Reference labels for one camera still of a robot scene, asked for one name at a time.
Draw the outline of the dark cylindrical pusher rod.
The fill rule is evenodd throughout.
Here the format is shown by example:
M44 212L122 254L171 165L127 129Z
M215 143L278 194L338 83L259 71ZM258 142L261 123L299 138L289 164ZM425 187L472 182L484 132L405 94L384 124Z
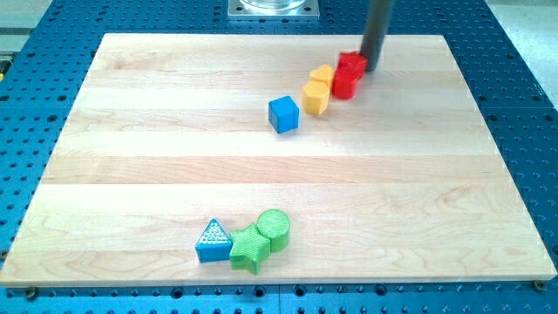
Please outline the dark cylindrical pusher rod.
M378 66L384 37L388 31L394 0L371 0L364 27L360 55L367 59L366 71L374 72Z

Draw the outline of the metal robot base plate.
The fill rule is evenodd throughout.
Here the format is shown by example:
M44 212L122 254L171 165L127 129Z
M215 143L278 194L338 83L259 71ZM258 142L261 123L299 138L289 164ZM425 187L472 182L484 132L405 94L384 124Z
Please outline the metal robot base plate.
M318 0L228 0L229 20L315 20L319 17Z

